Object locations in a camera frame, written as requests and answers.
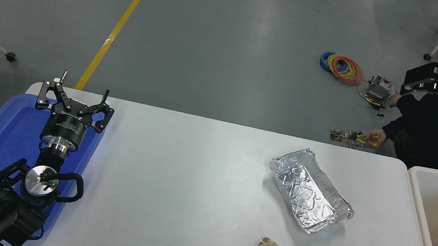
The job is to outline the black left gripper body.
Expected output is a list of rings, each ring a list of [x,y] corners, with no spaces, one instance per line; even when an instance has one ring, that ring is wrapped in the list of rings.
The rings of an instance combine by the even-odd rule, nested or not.
[[[84,117],[70,114],[65,110],[58,111],[51,107],[50,116],[41,131],[40,140],[45,145],[51,141],[61,141],[69,151],[79,149],[87,128],[92,124],[91,114]]]

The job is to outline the person's left hand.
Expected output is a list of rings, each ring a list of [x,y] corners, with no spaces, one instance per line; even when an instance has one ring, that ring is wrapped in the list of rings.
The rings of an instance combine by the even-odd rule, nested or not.
[[[365,146],[371,149],[379,149],[389,139],[382,129],[372,129],[365,137]]]

